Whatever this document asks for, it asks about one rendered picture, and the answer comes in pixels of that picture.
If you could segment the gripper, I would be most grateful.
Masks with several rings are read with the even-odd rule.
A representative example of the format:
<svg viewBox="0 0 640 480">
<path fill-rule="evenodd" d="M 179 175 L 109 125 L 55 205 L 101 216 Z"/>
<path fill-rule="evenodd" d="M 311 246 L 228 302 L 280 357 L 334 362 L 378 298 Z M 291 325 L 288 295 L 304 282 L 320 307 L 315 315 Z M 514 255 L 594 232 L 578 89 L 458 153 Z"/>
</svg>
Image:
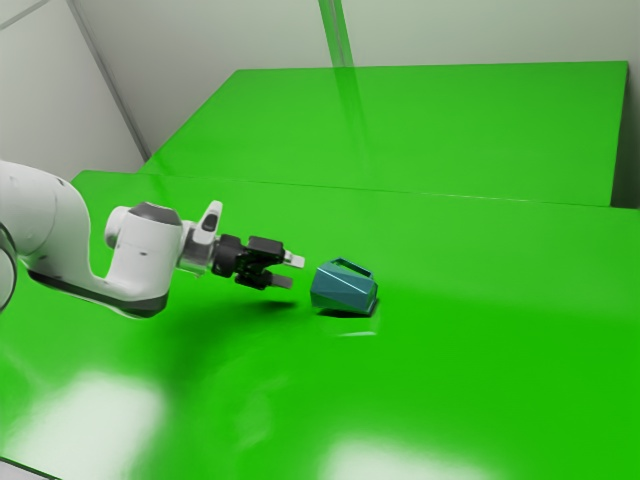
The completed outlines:
<svg viewBox="0 0 640 480">
<path fill-rule="evenodd" d="M 211 272 L 224 278 L 236 275 L 237 284 L 257 290 L 266 287 L 290 289 L 291 277 L 266 271 L 268 265 L 304 267 L 305 258 L 284 248 L 280 241 L 250 236 L 247 247 L 239 237 L 223 234 L 214 242 Z"/>
</svg>

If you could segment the teal faceted mug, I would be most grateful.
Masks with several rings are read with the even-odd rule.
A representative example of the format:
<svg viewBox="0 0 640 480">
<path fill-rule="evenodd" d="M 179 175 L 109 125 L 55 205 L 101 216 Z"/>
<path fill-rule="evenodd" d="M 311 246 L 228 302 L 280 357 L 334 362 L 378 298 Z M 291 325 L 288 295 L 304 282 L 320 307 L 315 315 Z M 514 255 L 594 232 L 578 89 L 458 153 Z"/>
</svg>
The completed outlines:
<svg viewBox="0 0 640 480">
<path fill-rule="evenodd" d="M 378 301 L 374 274 L 339 257 L 322 263 L 310 288 L 314 308 L 371 315 Z"/>
</svg>

